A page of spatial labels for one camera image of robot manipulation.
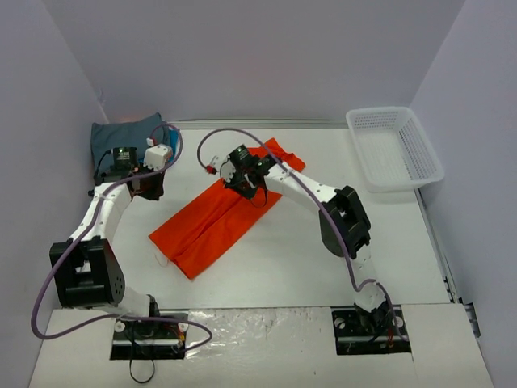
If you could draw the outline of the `orange t shirt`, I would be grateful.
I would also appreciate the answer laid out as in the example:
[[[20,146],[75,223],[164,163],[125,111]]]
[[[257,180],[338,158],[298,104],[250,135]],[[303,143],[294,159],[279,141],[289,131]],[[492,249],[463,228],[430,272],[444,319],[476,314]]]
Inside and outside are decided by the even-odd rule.
[[[282,198],[260,191],[247,200],[216,181],[149,235],[158,250],[194,280]]]

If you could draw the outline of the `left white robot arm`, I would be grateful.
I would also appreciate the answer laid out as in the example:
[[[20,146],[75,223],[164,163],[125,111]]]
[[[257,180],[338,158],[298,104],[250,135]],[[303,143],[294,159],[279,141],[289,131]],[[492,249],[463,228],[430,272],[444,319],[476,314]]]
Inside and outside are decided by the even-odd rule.
[[[92,201],[80,226],[66,241],[50,248],[57,296],[64,308],[136,316],[136,332],[153,338],[162,330],[163,320],[156,299],[127,286],[111,244],[134,197],[158,200],[162,196],[163,167],[173,150],[153,145],[138,158],[136,148],[116,147],[108,155],[111,165],[95,172]]]

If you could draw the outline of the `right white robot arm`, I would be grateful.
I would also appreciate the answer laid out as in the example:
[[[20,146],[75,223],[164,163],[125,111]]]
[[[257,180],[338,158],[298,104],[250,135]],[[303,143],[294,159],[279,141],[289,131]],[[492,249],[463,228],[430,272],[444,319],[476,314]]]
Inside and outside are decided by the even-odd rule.
[[[387,325],[390,304],[372,262],[371,222],[355,189],[319,183],[269,154],[255,156],[243,145],[223,159],[219,175],[226,188],[247,200],[262,189],[265,195],[280,194],[314,213],[322,244],[347,266],[360,328],[376,334]]]

